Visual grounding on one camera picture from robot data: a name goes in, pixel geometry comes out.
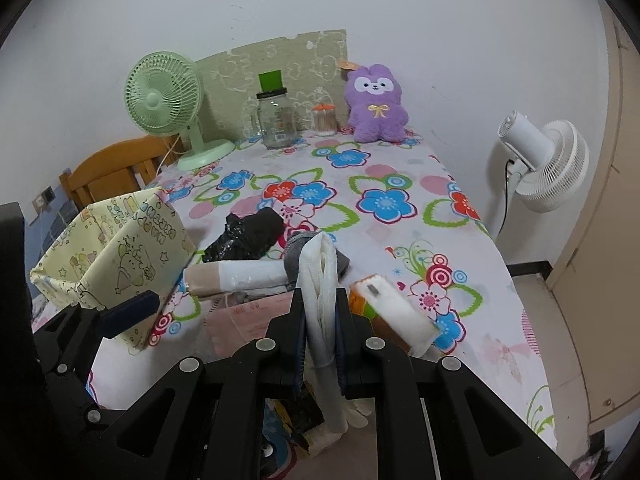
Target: black cable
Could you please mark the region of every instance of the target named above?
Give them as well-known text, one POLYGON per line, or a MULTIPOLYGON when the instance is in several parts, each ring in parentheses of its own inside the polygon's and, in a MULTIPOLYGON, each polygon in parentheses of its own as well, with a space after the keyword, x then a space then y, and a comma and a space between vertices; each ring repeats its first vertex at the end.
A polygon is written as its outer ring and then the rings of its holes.
POLYGON ((500 226, 500 230, 498 231, 498 234, 502 232, 504 223, 507 221, 507 211, 509 209, 509 191, 507 189, 507 186, 509 183, 508 169, 510 164, 515 164, 515 161, 509 159, 507 160, 507 163, 504 165, 504 217, 502 218, 502 225, 500 226))

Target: blue wall section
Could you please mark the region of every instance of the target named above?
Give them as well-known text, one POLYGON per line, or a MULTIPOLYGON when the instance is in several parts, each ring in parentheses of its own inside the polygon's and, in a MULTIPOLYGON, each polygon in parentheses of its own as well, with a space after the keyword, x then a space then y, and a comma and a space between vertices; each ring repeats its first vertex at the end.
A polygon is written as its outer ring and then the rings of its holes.
POLYGON ((70 223, 78 214, 76 205, 66 197, 62 186, 54 189, 54 193, 56 198, 53 202, 31 225, 25 225, 24 229, 24 270, 32 298, 39 295, 40 291, 29 280, 30 270, 37 265, 42 255, 58 238, 65 228, 65 223, 70 223))

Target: door frame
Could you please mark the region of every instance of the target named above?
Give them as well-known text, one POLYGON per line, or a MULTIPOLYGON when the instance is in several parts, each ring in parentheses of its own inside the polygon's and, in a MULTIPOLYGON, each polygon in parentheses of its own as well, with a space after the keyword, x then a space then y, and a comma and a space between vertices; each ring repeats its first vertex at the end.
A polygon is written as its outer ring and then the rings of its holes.
POLYGON ((596 165, 596 171, 591 181, 591 187, 580 216, 575 223, 564 249, 560 253, 551 274, 546 279, 546 286, 553 291, 560 276, 580 248, 580 244, 587 234, 593 216, 600 205, 602 193, 609 179, 609 171, 616 153, 618 131, 620 129, 620 117, 622 116, 622 56, 620 54, 620 31, 623 30, 611 8, 604 0, 598 0, 602 21, 604 22, 605 37, 607 39, 607 53, 609 55, 609 103, 607 105, 607 119, 604 127, 604 138, 600 156, 596 165))

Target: yellow bow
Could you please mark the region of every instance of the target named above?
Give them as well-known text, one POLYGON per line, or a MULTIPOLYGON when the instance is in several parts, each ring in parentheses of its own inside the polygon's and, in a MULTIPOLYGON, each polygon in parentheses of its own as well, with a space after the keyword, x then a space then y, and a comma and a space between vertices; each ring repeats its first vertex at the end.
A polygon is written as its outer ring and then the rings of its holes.
POLYGON ((383 112, 388 112, 389 111, 389 107, 387 105, 380 105, 380 106, 369 105, 369 108, 367 108, 367 110, 369 110, 370 112, 375 112, 376 113, 373 116, 374 118, 376 118, 376 117, 386 117, 386 115, 383 114, 383 112))

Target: fan base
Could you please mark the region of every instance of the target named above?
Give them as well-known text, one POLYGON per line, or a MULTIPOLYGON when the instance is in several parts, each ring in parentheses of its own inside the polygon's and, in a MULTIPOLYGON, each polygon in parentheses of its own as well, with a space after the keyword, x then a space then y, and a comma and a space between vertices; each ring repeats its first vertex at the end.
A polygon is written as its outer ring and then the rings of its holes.
POLYGON ((193 150, 189 150, 181 156, 178 159, 178 169, 180 171, 197 170, 227 156, 234 148, 235 145, 230 140, 219 139, 205 142, 204 150, 201 152, 196 153, 193 150))

